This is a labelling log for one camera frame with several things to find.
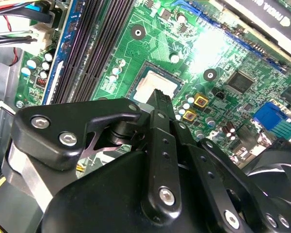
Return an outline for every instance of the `expansion slot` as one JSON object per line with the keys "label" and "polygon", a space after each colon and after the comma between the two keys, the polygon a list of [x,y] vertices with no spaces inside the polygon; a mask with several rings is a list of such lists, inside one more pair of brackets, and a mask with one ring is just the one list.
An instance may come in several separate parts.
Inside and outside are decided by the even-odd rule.
{"label": "expansion slot", "polygon": [[108,14],[111,19],[108,17],[104,18],[104,27],[100,31],[100,40],[97,42],[97,47],[87,66],[88,69],[83,74],[85,77],[79,85],[80,90],[76,96],[76,101],[86,101],[91,98],[92,92],[106,66],[133,6],[134,1],[118,1],[116,7],[110,10]]}

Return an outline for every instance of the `black cable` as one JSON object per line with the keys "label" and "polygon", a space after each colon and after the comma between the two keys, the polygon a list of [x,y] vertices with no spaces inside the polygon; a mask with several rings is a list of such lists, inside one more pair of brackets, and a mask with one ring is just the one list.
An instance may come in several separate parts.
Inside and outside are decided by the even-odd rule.
{"label": "black cable", "polygon": [[0,43],[0,46],[2,45],[12,45],[12,44],[29,44],[31,42],[37,41],[36,39],[27,39],[27,40],[15,40],[13,42],[5,42],[5,43]]}
{"label": "black cable", "polygon": [[7,13],[0,13],[0,16],[2,15],[29,18],[31,20],[38,21],[41,23],[51,23],[53,21],[52,15],[38,12],[35,10],[31,10],[28,8],[14,9]]}
{"label": "black cable", "polygon": [[1,15],[6,15],[8,12],[10,12],[12,10],[19,9],[19,8],[23,8],[25,6],[28,6],[31,3],[32,2],[26,2],[26,3],[19,4],[19,5],[15,5],[15,6],[11,6],[11,7],[7,7],[7,8],[0,9],[0,16]]}
{"label": "black cable", "polygon": [[1,38],[0,37],[0,43],[1,42],[9,42],[9,41],[14,41],[14,40],[21,40],[21,39],[31,39],[31,36],[17,36],[17,37],[6,37],[6,38]]}

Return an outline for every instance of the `black plastic bracket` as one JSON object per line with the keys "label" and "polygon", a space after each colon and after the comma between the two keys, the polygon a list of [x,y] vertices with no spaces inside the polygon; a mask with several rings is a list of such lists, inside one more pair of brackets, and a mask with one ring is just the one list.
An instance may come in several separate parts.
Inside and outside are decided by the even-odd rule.
{"label": "black plastic bracket", "polygon": [[[86,136],[94,132],[95,146],[103,130],[114,122],[137,121],[140,108],[131,100],[116,99],[44,105],[19,110],[15,115],[11,137],[16,147],[38,159],[45,165],[66,170],[76,166],[84,148]],[[34,117],[48,120],[44,129],[32,125]],[[60,142],[59,135],[71,132],[77,142],[67,146]]]}

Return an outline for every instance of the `white wire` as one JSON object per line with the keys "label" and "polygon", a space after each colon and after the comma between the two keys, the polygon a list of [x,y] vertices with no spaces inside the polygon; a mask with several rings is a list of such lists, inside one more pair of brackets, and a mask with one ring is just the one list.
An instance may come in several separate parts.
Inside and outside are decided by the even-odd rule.
{"label": "white wire", "polygon": [[6,5],[22,4],[22,3],[33,2],[33,1],[39,1],[39,0],[5,0],[5,1],[0,1],[0,7],[6,6]]}
{"label": "white wire", "polygon": [[7,104],[5,104],[3,101],[0,100],[0,108],[2,110],[5,110],[6,112],[8,112],[11,115],[15,115],[15,111]]}
{"label": "white wire", "polygon": [[15,31],[15,32],[3,32],[3,33],[0,33],[0,36],[3,36],[3,35],[18,35],[18,34],[24,34],[24,33],[32,33],[32,31],[28,30],[28,31]]}

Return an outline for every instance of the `capacitor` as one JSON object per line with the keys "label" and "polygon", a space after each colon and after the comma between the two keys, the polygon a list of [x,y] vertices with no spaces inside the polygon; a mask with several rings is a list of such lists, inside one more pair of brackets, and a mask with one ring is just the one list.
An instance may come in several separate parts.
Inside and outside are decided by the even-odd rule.
{"label": "capacitor", "polygon": [[112,74],[114,74],[114,75],[119,75],[121,72],[122,72],[122,68],[120,66],[115,66],[112,69]]}
{"label": "capacitor", "polygon": [[118,60],[117,63],[120,67],[124,67],[126,65],[126,61],[124,59]]}
{"label": "capacitor", "polygon": [[178,23],[185,23],[186,22],[186,17],[184,16],[183,13],[178,13],[176,16],[177,22]]}
{"label": "capacitor", "polygon": [[184,115],[185,114],[185,109],[183,108],[183,106],[179,106],[178,107],[178,112],[180,115]]}
{"label": "capacitor", "polygon": [[215,121],[212,117],[206,118],[206,123],[209,128],[214,128],[215,127]]}
{"label": "capacitor", "polygon": [[51,62],[54,59],[55,49],[52,49],[44,54],[44,60]]}
{"label": "capacitor", "polygon": [[188,103],[187,100],[182,101],[182,106],[185,110],[190,108],[190,104]]}
{"label": "capacitor", "polygon": [[203,139],[205,137],[201,130],[196,130],[195,136],[198,140]]}
{"label": "capacitor", "polygon": [[181,119],[181,115],[179,114],[178,111],[175,111],[175,117],[176,117],[177,120]]}
{"label": "capacitor", "polygon": [[236,139],[236,136],[235,136],[235,134],[233,134],[233,133],[232,133],[232,136],[231,136],[231,138],[230,138],[230,139],[231,139],[232,141],[233,141],[233,140],[235,140],[235,139]]}
{"label": "capacitor", "polygon": [[187,100],[188,103],[194,103],[194,96],[191,94],[186,94],[185,99]]}
{"label": "capacitor", "polygon": [[118,79],[117,75],[110,75],[109,76],[109,82],[114,83]]}
{"label": "capacitor", "polygon": [[235,126],[233,125],[231,121],[228,121],[226,123],[226,126],[228,128],[228,131],[230,131],[231,133],[234,133],[236,131]]}
{"label": "capacitor", "polygon": [[28,67],[23,67],[20,72],[24,75],[24,76],[30,76],[31,75],[31,70]]}
{"label": "capacitor", "polygon": [[28,60],[26,64],[30,69],[36,69],[41,64],[41,62],[37,57],[33,57],[32,59]]}
{"label": "capacitor", "polygon": [[173,63],[173,64],[177,64],[179,61],[180,61],[180,57],[178,54],[176,53],[172,53],[170,56],[169,56],[169,59],[170,59],[170,62]]}
{"label": "capacitor", "polygon": [[228,130],[226,126],[222,127],[222,132],[225,134],[226,137],[231,137],[232,133]]}
{"label": "capacitor", "polygon": [[43,70],[49,70],[50,69],[50,63],[42,62],[41,67],[42,67]]}
{"label": "capacitor", "polygon": [[39,73],[39,76],[42,78],[42,79],[47,79],[48,78],[48,73],[46,71],[41,71]]}

